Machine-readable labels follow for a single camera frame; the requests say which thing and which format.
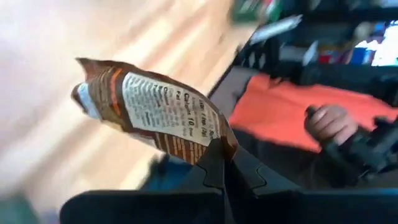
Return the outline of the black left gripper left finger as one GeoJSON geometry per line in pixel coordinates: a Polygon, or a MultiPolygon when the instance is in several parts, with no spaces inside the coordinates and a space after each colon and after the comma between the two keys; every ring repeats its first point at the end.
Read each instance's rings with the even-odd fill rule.
{"type": "Polygon", "coordinates": [[[232,222],[219,139],[172,190],[91,190],[61,208],[61,224],[167,224],[232,222]]]}

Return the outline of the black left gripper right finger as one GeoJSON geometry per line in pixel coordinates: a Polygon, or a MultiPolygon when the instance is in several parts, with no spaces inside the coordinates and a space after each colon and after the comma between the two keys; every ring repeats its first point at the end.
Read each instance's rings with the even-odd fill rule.
{"type": "Polygon", "coordinates": [[[242,147],[224,167],[235,223],[397,223],[397,189],[303,189],[242,147]]]}

